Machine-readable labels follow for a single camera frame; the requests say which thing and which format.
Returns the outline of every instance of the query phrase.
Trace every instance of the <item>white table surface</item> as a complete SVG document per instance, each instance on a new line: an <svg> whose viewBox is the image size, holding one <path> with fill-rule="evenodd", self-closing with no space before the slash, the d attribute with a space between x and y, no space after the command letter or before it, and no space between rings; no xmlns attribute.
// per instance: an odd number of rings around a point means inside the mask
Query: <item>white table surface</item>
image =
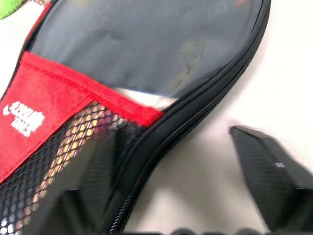
<svg viewBox="0 0 313 235"><path fill-rule="evenodd" d="M248 69L215 110L157 166L127 231L266 230L227 130L244 124L273 135L313 170L312 9L312 0L272 1L267 31ZM0 21L0 95L41 11L30 2Z"/></svg>

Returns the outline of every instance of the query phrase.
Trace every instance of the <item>white logo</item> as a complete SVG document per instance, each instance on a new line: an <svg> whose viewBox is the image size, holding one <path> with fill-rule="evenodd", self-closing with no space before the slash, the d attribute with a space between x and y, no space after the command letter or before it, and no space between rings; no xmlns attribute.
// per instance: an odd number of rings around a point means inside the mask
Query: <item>white logo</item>
<svg viewBox="0 0 313 235"><path fill-rule="evenodd" d="M43 113L36 112L18 101L10 107L6 105L2 113L5 116L13 114L15 118L11 126L26 137L29 137L31 132L36 131L45 119Z"/></svg>

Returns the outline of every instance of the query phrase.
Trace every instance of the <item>reflective mesh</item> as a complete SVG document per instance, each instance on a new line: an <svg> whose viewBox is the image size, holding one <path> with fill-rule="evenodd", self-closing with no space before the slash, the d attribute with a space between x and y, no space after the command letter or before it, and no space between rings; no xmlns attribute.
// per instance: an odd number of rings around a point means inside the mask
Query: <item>reflective mesh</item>
<svg viewBox="0 0 313 235"><path fill-rule="evenodd" d="M40 206L40 199L45 197L54 175L77 155L89 138L108 130L119 133L118 155L114 160L117 165L142 129L93 102L63 124L6 179L0 185L0 235L21 235L20 229L30 222L32 211Z"/></svg>

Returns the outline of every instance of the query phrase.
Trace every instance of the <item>table tennis paddle case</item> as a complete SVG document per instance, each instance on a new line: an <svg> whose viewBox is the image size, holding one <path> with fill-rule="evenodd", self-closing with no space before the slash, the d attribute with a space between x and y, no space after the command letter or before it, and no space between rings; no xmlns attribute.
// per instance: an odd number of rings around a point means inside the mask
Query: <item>table tennis paddle case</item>
<svg viewBox="0 0 313 235"><path fill-rule="evenodd" d="M270 0L52 0L0 101L0 233L35 235L49 216L54 229L80 221L74 234L122 231L162 156L249 65L269 10Z"/></svg>

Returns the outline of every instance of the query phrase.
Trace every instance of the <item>zipper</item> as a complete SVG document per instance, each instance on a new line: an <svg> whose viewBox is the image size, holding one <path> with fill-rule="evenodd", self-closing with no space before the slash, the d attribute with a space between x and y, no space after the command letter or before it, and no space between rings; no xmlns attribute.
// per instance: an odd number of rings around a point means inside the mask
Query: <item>zipper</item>
<svg viewBox="0 0 313 235"><path fill-rule="evenodd" d="M241 69L239 70L239 72L237 73L236 77L237 79L233 79L227 86L226 88L216 97L217 100L214 101L213 106L208 109L207 111L205 111L205 113L203 115L201 115L190 127L188 127L183 133L180 133L181 135L178 135L178 138L175 138L177 135L175 135L173 137L173 139L170 141L170 143L168 145L170 145L171 143L177 142L181 139L183 139L184 137L186 137L186 135L188 135L196 126L198 126L207 116L208 114L221 102L221 100L227 95L227 93L230 91L230 89L233 87L233 85L236 83L236 81L238 80L238 78L242 75L242 73L244 72L245 68L248 67L249 63L251 62L251 59L253 57L253 55L255 54L257 48L259 47L259 44L261 43L261 40L263 38L263 34L265 32L266 29L266 25L268 22L268 18L269 18L269 8L270 8L270 4L268 6L268 10L267 12L265 12L263 21L259 27L259 31L261 32L261 36L259 36L258 38L255 39L254 44L251 45L252 51L250 52L249 58L247 60L247 63L245 63ZM196 116L198 113L202 112L206 107L202 108L199 112L197 112L194 116ZM186 121L182 126L180 126L180 128L182 128L184 125L188 124L193 117L191 117L188 121ZM115 218L112 226L110 227L110 234L116 233L118 231L122 231L124 230L125 226L126 226L126 222L127 222L127 218L130 216L130 213L132 211L132 207L134 205L130 205L131 202L134 202L136 200L136 194L137 191L136 190L132 190L130 192L130 194L126 197L125 202L123 203L122 207L120 208L117 217ZM132 206L130 211L127 214L127 217L125 218L125 214L126 214L126 210L129 208L129 206Z"/></svg>

